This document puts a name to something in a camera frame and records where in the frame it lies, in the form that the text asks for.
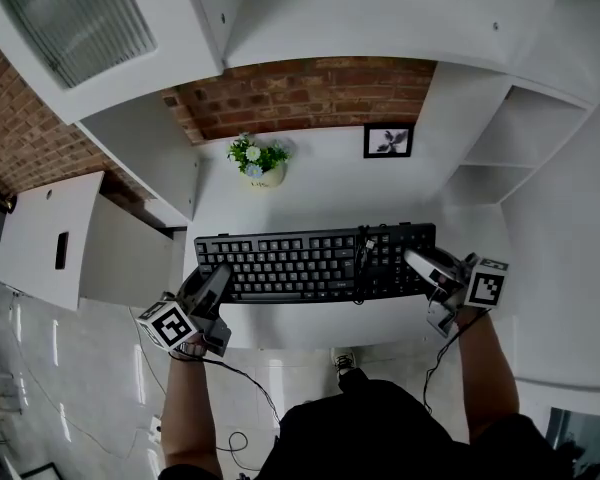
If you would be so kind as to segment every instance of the shoe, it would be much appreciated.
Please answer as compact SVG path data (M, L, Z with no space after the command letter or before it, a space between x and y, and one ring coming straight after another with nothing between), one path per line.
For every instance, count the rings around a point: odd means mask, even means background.
M352 348L332 348L331 362L336 367L338 378L356 367L356 356Z

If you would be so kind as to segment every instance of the green leaves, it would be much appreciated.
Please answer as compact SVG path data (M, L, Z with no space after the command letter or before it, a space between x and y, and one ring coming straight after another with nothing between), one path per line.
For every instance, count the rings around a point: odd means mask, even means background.
M233 158L238 162L238 168L241 173L244 173L247 169L247 165L254 164L262 167L263 172L274 169L277 165L286 162L291 158L288 151L282 148L279 144L274 144L267 148L260 148L260 158L250 162L247 159L247 149L251 146L256 146L255 142L248 138L246 135L241 135L239 139L236 139L229 146L229 154L227 158Z

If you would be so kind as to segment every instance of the white flower pot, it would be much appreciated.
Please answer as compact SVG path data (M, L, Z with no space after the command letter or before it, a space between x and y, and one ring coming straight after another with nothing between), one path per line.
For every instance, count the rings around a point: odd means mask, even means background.
M246 174L242 176L247 180L247 183L255 188L277 187L284 179L284 164L278 164L275 168L265 172L260 178L251 178Z

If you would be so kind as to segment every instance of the electrical outlet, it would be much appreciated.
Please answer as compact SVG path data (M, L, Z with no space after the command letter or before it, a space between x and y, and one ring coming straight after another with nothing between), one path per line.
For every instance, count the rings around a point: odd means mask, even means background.
M153 444L160 444L162 441L162 422L157 416L151 418L151 425L149 427L149 441L151 441Z

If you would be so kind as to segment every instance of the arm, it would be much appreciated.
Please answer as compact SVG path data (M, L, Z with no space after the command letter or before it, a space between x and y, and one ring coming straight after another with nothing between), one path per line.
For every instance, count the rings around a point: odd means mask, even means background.
M460 311L462 329L477 315L473 308ZM491 424L519 411L518 390L489 315L460 336L464 410L470 441L474 442Z
M162 449L167 467L191 464L222 478L207 377L201 362L171 359L162 413Z

